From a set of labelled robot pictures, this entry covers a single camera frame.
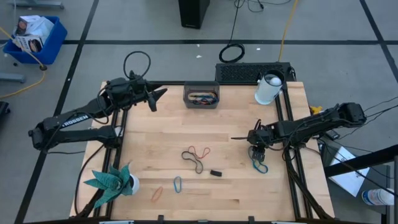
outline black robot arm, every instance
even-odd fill
[[[86,106],[45,118],[33,130],[29,131],[33,146],[47,152],[59,143],[100,141],[105,146],[115,147],[121,130],[112,126],[81,131],[61,131],[61,129],[87,119],[104,118],[115,110],[129,110],[133,105],[148,101],[151,111],[156,111],[156,101],[167,89],[155,90],[161,85],[153,85],[138,75],[131,74],[131,80],[117,78],[106,82],[97,98]]]
[[[233,139],[247,139],[253,145],[252,158],[262,162],[264,161],[265,148],[275,143],[285,141],[286,145],[300,147],[312,136],[340,127],[360,127],[365,122],[366,117],[361,105],[343,103],[296,121],[278,121],[262,125],[261,120],[259,120],[254,129],[249,131],[246,138]]]

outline gray container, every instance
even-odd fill
[[[190,93],[213,92],[217,95],[217,102],[211,105],[196,105],[188,99]],[[187,81],[184,83],[183,100],[187,108],[193,109],[215,109],[220,102],[220,84],[216,81]]]

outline white pot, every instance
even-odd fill
[[[132,188],[132,194],[134,195],[139,189],[139,179],[136,176],[132,175],[132,174],[130,174],[130,177],[134,181],[134,184],[131,187]]]

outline artificial plant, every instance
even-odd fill
[[[102,197],[95,202],[95,208],[114,200],[120,194],[132,195],[128,165],[124,166],[120,171],[110,166],[109,173],[93,170],[93,174],[95,179],[87,180],[85,184],[104,190]]]

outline yellow cable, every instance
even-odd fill
[[[7,31],[5,31],[2,27],[0,27],[0,31],[3,32],[3,33],[4,33],[8,38],[10,38],[11,40],[14,40],[14,38],[12,38],[11,35],[10,35],[9,33],[7,33]],[[33,54],[31,54],[30,52],[26,51],[26,50],[23,48],[23,46],[20,46],[20,47],[21,47],[21,50],[22,50],[22,51],[26,52],[26,53],[29,54],[34,60],[36,60],[36,61],[39,63],[40,67],[44,67],[44,65],[42,64],[42,62],[40,62],[40,60],[37,59],[37,57],[35,57],[35,56],[34,56]],[[26,90],[32,88],[33,86],[36,86],[36,85],[42,83],[43,80],[44,80],[44,78],[45,78],[45,71],[43,71],[42,78],[41,78],[38,82],[33,83],[33,84],[31,84],[31,85],[29,85],[29,86],[27,86],[27,87],[25,87],[25,88],[22,88],[22,89],[20,89],[20,90],[14,92],[14,93],[10,93],[10,94],[4,95],[4,96],[0,96],[0,99],[4,99],[4,98],[10,97],[10,96],[14,96],[14,95],[16,95],[16,94],[18,94],[18,93],[22,93],[23,91],[26,91]]]
[[[299,0],[295,0],[294,1],[292,12],[290,12],[289,20],[286,23],[286,27],[285,27],[285,30],[284,30],[284,35],[282,36],[282,43],[280,44],[278,62],[280,62],[280,60],[282,59],[282,54],[283,54],[283,51],[284,51],[284,43],[285,43],[285,36],[286,36],[287,28],[289,28],[290,22],[292,22],[292,18],[293,18],[293,15],[294,15],[294,11],[296,10],[296,5],[297,5],[298,1]]]

